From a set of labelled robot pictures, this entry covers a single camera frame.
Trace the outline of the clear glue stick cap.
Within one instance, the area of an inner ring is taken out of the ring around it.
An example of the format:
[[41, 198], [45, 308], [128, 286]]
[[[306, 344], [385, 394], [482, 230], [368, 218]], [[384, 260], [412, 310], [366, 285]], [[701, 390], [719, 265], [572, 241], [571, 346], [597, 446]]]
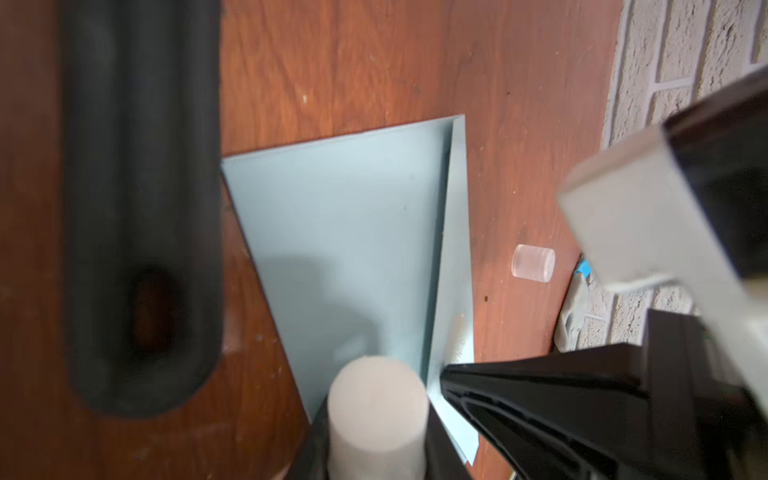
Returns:
[[556, 252], [551, 248], [519, 244], [513, 253], [511, 272], [514, 277], [548, 283], [556, 264]]

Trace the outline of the white glue stick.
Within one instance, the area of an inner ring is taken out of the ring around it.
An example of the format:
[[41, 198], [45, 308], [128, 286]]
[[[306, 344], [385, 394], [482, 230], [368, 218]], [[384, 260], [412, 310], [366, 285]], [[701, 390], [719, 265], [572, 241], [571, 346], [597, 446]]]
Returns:
[[423, 479], [430, 403], [406, 364], [365, 356], [347, 364], [327, 398], [331, 479]]

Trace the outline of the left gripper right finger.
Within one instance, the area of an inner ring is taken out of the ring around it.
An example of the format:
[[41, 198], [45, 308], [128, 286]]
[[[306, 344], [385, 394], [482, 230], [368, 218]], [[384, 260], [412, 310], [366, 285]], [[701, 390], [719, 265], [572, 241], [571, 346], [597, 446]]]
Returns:
[[425, 437], [427, 480], [471, 480], [437, 413], [430, 413]]

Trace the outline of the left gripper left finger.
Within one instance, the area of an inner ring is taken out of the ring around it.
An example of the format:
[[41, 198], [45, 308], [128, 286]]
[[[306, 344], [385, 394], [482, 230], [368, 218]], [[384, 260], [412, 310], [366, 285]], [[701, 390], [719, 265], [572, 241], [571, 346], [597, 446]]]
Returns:
[[329, 417], [327, 402], [321, 404], [285, 480], [328, 480]]

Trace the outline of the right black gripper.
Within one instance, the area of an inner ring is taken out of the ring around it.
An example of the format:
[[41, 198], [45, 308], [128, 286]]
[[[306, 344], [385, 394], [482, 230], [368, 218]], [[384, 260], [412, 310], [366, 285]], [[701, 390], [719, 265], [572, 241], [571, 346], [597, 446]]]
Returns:
[[440, 388], [523, 479], [766, 478], [767, 422], [700, 320], [650, 310], [643, 350], [646, 373], [623, 343], [453, 364]]

